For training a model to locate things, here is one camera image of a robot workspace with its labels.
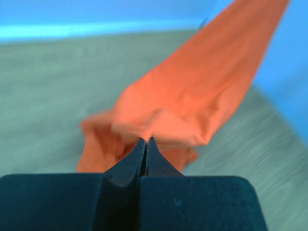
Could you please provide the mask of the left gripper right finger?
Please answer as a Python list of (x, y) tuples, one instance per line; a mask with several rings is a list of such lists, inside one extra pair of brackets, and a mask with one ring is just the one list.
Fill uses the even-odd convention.
[(160, 153), (154, 138), (147, 143), (145, 174), (149, 177), (183, 177)]

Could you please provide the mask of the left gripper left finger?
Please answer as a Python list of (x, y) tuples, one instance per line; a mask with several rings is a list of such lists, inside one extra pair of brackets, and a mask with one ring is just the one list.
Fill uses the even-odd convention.
[(145, 171), (146, 141), (139, 139), (132, 151), (104, 172), (104, 176), (116, 186), (137, 188)]

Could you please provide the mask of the orange t shirt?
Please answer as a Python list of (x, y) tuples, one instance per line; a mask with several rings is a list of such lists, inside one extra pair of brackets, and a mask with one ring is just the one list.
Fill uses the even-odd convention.
[(286, 0), (236, 0), (130, 84), (114, 106), (81, 122), (78, 172), (104, 172), (154, 138), (177, 170), (197, 159), (247, 94)]

